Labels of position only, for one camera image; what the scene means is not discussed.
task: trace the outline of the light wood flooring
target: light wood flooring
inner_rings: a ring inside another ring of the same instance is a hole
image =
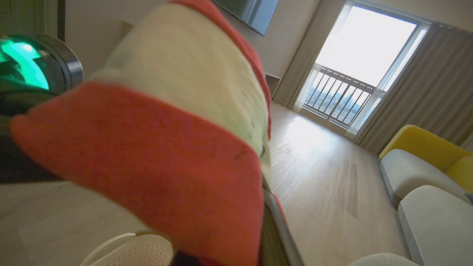
[[[275,103],[272,117],[272,190],[306,265],[408,257],[377,158]],[[69,182],[0,186],[2,266],[78,266],[111,237],[143,229],[128,211]]]
[[[272,103],[272,191],[306,266],[346,266],[375,253],[409,258],[378,159]]]

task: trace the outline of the sky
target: sky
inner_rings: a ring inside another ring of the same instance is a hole
[[[316,62],[377,87],[416,25],[353,7]]]

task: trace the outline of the television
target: television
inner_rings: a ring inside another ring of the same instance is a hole
[[[214,0],[230,15],[265,35],[279,0]]]

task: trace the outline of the balcony railing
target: balcony railing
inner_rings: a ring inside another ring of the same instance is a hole
[[[375,87],[322,66],[304,108],[348,129],[375,92]]]

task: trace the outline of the towel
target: towel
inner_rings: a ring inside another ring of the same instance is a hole
[[[12,119],[36,163],[165,232],[202,265],[257,264],[270,94],[210,0],[156,7],[77,88]]]

